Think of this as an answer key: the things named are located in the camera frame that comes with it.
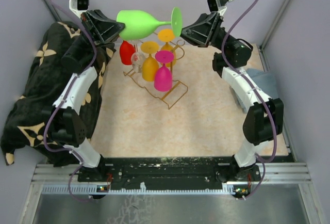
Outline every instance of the dark cloth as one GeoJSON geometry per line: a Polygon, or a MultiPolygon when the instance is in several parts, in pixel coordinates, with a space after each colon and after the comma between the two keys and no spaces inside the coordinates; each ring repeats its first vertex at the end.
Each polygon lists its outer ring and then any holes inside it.
{"type": "MultiPolygon", "coordinates": [[[[66,87],[71,73],[61,65],[61,58],[79,35],[80,29],[71,22],[56,22],[45,33],[32,62],[23,95],[15,102],[3,130],[1,150],[7,165],[14,163],[15,150],[24,146],[35,148],[47,156],[54,166],[77,162],[67,151],[52,153],[44,147],[46,123],[41,111],[45,106],[52,106],[66,87]]],[[[87,127],[87,138],[92,137],[96,126],[102,102],[103,74],[115,51],[113,43],[97,48],[94,63],[97,78],[90,86],[79,113],[87,127]]],[[[49,145],[53,149],[61,148],[56,141],[50,141],[49,145]]]]}

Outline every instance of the cable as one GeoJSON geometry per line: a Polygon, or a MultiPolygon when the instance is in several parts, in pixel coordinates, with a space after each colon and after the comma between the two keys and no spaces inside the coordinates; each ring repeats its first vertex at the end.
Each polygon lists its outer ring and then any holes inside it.
{"type": "MultiPolygon", "coordinates": [[[[54,7],[56,7],[57,9],[59,9],[60,11],[62,11],[64,14],[66,14],[68,17],[70,17],[72,20],[75,19],[75,15],[73,15],[72,13],[70,12],[67,12],[66,10],[64,10],[62,7],[60,7],[59,5],[55,4],[52,0],[49,0],[52,5],[54,7]]],[[[80,30],[86,35],[88,41],[91,43],[92,45],[92,48],[93,48],[93,52],[94,52],[94,55],[93,55],[93,58],[91,60],[91,62],[87,65],[87,67],[84,69],[84,71],[86,71],[89,67],[91,67],[95,60],[96,60],[96,55],[97,55],[97,51],[96,51],[96,46],[94,44],[94,41],[92,39],[92,37],[90,36],[90,34],[87,32],[87,30],[85,29],[85,27],[83,26],[82,23],[77,23],[76,24],[80,30]]],[[[76,175],[79,170],[83,167],[84,165],[84,159],[74,150],[72,149],[69,149],[69,148],[60,148],[60,149],[52,149],[49,147],[49,145],[47,144],[47,133],[48,133],[48,130],[50,128],[50,125],[54,119],[54,117],[56,116],[56,114],[58,113],[58,111],[60,110],[60,108],[62,107],[62,105],[65,103],[69,93],[70,93],[70,90],[72,89],[75,81],[77,80],[78,76],[75,76],[72,81],[70,82],[69,86],[68,86],[68,89],[66,90],[66,92],[64,93],[64,96],[63,96],[63,99],[61,100],[60,104],[55,108],[54,112],[52,113],[51,117],[49,118],[47,124],[46,124],[46,127],[45,127],[45,130],[44,130],[44,133],[43,133],[43,143],[45,145],[45,148],[50,151],[50,152],[53,152],[53,153],[56,153],[56,152],[62,152],[62,151],[68,151],[69,153],[72,153],[74,156],[76,156],[76,158],[78,158],[79,160],[79,166],[74,170],[74,172],[70,175],[70,178],[69,178],[69,182],[68,182],[68,190],[69,190],[69,194],[74,198],[76,199],[77,201],[79,202],[89,202],[91,199],[80,199],[76,196],[73,195],[72,191],[71,191],[71,182],[72,182],[72,179],[73,179],[73,176],[76,175]]]]}
{"type": "MultiPolygon", "coordinates": [[[[236,72],[237,74],[241,75],[245,80],[246,82],[251,86],[252,89],[254,89],[254,85],[253,83],[249,80],[249,78],[247,78],[244,74],[241,74],[236,68],[234,68],[228,61],[224,51],[225,51],[225,43],[230,35],[230,33],[233,31],[233,29],[235,28],[235,26],[243,19],[243,17],[245,17],[246,14],[248,14],[248,12],[257,4],[259,0],[254,0],[254,2],[249,6],[249,8],[235,21],[235,23],[230,27],[230,29],[228,30],[227,34],[225,35],[223,41],[222,41],[222,44],[221,44],[221,51],[222,51],[222,58],[223,60],[226,62],[226,64],[234,71],[236,72]]],[[[272,117],[272,114],[267,106],[267,104],[265,103],[265,101],[262,99],[262,97],[260,96],[259,92],[254,89],[253,90],[254,93],[256,94],[256,96],[258,97],[258,99],[261,101],[263,107],[265,108],[266,110],[266,113],[268,115],[268,118],[270,120],[270,123],[271,123],[271,127],[272,127],[272,133],[273,133],[273,138],[274,138],[274,147],[273,147],[273,152],[272,152],[272,155],[269,159],[263,159],[259,154],[255,154],[256,158],[258,159],[258,161],[260,161],[262,163],[262,167],[263,167],[263,173],[262,173],[262,176],[261,176],[261,179],[259,181],[259,183],[257,184],[257,186],[251,191],[251,193],[246,196],[246,197],[243,197],[241,198],[242,200],[246,200],[247,198],[251,197],[257,190],[258,188],[260,187],[264,177],[265,177],[265,174],[266,174],[266,166],[265,166],[265,163],[270,163],[274,160],[275,158],[275,155],[276,155],[276,150],[277,150],[277,137],[276,137],[276,127],[275,127],[275,122],[274,122],[274,119],[272,117]]]]}

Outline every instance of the gray cloth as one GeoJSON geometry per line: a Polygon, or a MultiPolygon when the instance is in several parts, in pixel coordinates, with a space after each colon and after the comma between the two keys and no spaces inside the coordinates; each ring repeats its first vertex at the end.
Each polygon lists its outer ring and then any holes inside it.
{"type": "MultiPolygon", "coordinates": [[[[264,93],[273,99],[278,98],[276,80],[272,73],[260,71],[254,68],[249,68],[246,70],[246,72],[264,93]]],[[[237,96],[237,94],[236,97],[244,113],[247,113],[248,110],[243,106],[242,100],[237,96]]]]}

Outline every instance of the yellow wine glass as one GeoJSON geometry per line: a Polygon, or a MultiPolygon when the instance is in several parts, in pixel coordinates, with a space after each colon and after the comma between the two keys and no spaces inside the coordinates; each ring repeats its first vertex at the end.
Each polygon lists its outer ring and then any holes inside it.
{"type": "MultiPolygon", "coordinates": [[[[165,43],[165,45],[163,47],[161,47],[160,50],[167,50],[167,51],[172,51],[174,49],[174,47],[172,45],[169,44],[170,41],[172,41],[175,38],[175,35],[173,33],[173,30],[171,29],[162,29],[159,33],[158,33],[158,39],[162,42],[165,43]]],[[[174,60],[172,62],[173,66],[176,64],[176,53],[175,51],[172,52],[174,55],[174,60]]],[[[171,64],[170,63],[166,63],[166,67],[170,67],[171,64]]]]}
{"type": "Polygon", "coordinates": [[[155,75],[159,69],[159,64],[151,54],[154,54],[158,51],[159,45],[157,42],[149,41],[141,44],[142,52],[149,54],[149,57],[144,61],[142,65],[142,78],[145,81],[152,82],[155,80],[155,75]]]}

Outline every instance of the pink wine glass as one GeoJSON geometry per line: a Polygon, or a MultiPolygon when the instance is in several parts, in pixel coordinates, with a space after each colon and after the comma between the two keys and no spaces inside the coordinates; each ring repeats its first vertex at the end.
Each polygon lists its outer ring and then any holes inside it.
{"type": "Polygon", "coordinates": [[[155,59],[163,66],[156,72],[154,87],[158,91],[169,91],[172,88],[173,77],[170,69],[166,67],[166,63],[172,62],[174,55],[171,51],[161,50],[156,53],[155,59]]]}

